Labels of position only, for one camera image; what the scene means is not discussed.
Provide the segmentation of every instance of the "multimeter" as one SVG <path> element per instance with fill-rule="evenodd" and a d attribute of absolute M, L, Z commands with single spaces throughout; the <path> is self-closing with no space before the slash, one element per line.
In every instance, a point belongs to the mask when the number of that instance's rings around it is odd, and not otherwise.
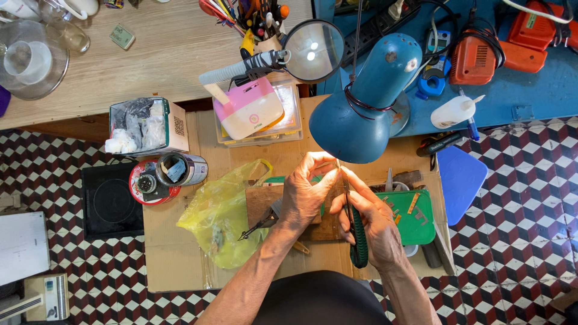
<path fill-rule="evenodd" d="M 451 60 L 447 60 L 447 45 L 450 43 L 451 33 L 448 31 L 438 31 L 438 49 L 439 57 L 434 57 L 425 66 L 421 78 L 417 82 L 420 92 L 427 96 L 440 96 L 443 88 L 446 86 L 446 74 L 450 71 Z M 433 53 L 435 49 L 434 31 L 429 31 L 428 43 L 425 52 Z"/>

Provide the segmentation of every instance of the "person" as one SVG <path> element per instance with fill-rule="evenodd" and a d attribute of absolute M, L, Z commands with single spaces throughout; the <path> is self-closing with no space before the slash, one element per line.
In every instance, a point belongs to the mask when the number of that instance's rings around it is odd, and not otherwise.
<path fill-rule="evenodd" d="M 326 152 L 305 155 L 285 179 L 281 216 L 257 251 L 205 309 L 197 324 L 390 324 L 375 295 L 359 281 L 331 271 L 290 276 L 272 282 L 293 243 L 314 219 L 339 179 L 335 158 Z M 365 225 L 369 262 L 378 270 L 399 324 L 441 324 L 434 306 L 410 265 L 393 212 L 347 168 L 349 201 Z M 313 177 L 323 175 L 315 185 Z M 355 244 L 336 197 L 330 213 L 339 215 L 342 237 Z"/>

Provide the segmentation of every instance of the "metal rod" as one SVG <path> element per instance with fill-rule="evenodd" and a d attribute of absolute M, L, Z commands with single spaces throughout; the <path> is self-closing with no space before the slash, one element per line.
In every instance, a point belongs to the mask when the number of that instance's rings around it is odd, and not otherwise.
<path fill-rule="evenodd" d="M 355 30 L 355 52 L 353 53 L 353 70 L 349 75 L 349 82 L 355 81 L 355 64 L 357 63 L 357 49 L 360 42 L 360 25 L 361 25 L 361 8 L 363 7 L 363 0 L 359 0 L 359 8 L 357 9 L 357 29 Z"/>

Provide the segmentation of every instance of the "white glue bottle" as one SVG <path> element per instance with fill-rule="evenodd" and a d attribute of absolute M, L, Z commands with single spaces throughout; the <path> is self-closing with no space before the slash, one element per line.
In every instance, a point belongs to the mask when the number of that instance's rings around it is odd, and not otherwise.
<path fill-rule="evenodd" d="M 476 113 L 476 103 L 486 95 L 472 100 L 467 96 L 458 96 L 432 112 L 431 121 L 436 128 L 449 128 L 463 122 Z"/>

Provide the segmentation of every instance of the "checkered floor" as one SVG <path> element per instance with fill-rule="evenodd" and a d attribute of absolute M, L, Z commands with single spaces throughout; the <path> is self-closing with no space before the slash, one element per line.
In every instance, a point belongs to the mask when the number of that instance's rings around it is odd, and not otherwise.
<path fill-rule="evenodd" d="M 577 129 L 576 117 L 537 121 L 460 143 L 490 171 L 450 229 L 457 276 L 421 280 L 444 324 L 568 323 L 549 302 L 578 287 Z M 84 240 L 79 169 L 112 160 L 97 143 L 0 132 L 0 197 L 21 194 L 22 211 L 46 214 L 73 323 L 194 323 L 218 290 L 149 293 L 142 236 Z M 396 324 L 380 281 L 370 285 Z"/>

